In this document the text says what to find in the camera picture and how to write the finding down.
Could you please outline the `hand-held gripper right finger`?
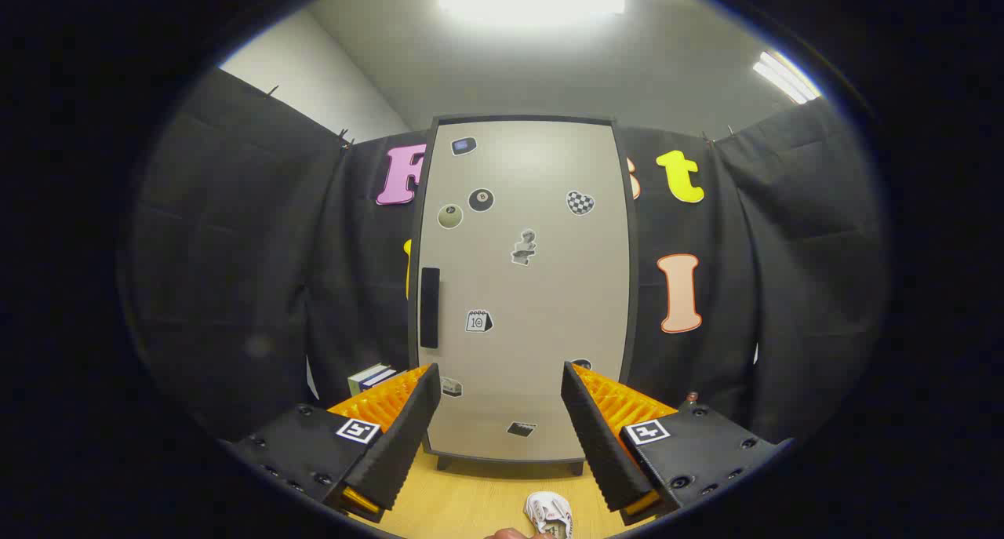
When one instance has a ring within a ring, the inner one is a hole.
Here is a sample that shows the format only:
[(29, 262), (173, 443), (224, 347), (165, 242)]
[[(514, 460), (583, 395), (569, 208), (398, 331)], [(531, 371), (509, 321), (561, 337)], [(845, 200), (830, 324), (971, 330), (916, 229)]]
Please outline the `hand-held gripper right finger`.
[(667, 406), (572, 362), (562, 401), (607, 508), (631, 525), (680, 518), (742, 486), (788, 454), (690, 392)]

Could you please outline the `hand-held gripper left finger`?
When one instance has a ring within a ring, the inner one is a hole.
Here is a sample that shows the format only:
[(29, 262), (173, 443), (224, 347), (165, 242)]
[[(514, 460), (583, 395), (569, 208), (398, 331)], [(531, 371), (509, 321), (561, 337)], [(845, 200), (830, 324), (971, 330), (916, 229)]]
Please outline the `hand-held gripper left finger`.
[(276, 485), (376, 523), (395, 506), (442, 397), (429, 363), (330, 408), (297, 403), (228, 443)]

